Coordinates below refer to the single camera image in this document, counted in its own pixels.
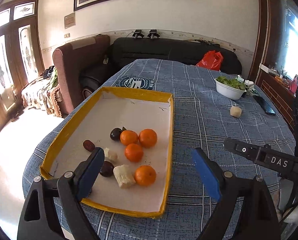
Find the sunlit floor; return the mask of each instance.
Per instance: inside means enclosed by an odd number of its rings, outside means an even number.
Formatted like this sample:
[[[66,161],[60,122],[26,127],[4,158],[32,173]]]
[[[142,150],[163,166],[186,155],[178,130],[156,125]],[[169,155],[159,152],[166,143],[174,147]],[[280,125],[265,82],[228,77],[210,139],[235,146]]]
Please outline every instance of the sunlit floor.
[[[24,204],[22,174],[37,144],[63,119],[40,109],[25,109],[16,122],[0,132],[0,226],[11,240],[17,239]]]

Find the circular logo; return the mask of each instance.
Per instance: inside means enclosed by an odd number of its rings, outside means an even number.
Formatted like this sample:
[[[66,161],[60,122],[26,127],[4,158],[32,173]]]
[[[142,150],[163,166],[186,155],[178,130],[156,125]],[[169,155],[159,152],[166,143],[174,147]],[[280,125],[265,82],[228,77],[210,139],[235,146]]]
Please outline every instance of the circular logo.
[[[116,84],[116,87],[152,90],[153,80],[136,77],[136,76],[126,76],[121,78],[121,80]]]

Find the red plastic bag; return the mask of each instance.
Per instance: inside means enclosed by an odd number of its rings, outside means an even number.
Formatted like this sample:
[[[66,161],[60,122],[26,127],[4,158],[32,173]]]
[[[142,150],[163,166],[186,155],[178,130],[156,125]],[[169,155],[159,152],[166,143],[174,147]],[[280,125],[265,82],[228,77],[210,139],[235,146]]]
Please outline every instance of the red plastic bag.
[[[220,52],[210,50],[203,56],[203,59],[200,60],[196,66],[219,71],[223,60],[224,58]]]

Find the orange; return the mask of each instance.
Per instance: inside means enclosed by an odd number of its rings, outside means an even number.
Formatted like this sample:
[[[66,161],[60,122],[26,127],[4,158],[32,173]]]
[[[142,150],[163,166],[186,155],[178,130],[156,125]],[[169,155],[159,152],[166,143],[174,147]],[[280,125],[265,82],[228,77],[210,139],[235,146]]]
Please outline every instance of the orange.
[[[136,143],[138,141],[138,135],[134,131],[125,130],[120,134],[120,141],[123,145],[127,146],[130,143]]]
[[[139,133],[139,142],[142,147],[150,148],[157,143],[157,134],[152,129],[144,129]]]
[[[155,182],[156,177],[156,171],[148,165],[140,166],[135,172],[135,181],[140,186],[150,186]]]
[[[143,155],[144,151],[138,144],[130,143],[125,149],[126,158],[133,163],[140,162]]]

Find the green leafy vegetable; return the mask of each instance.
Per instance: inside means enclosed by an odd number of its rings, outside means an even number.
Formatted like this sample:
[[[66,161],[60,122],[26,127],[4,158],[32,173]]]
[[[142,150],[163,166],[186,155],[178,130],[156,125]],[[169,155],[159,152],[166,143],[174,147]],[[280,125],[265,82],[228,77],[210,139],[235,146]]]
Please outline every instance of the green leafy vegetable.
[[[218,82],[222,83],[222,84],[225,84],[225,85],[229,86],[229,87],[240,89],[240,90],[245,90],[245,84],[239,82],[235,78],[233,78],[233,79],[227,79],[224,76],[219,76],[219,77],[217,77],[216,80]]]

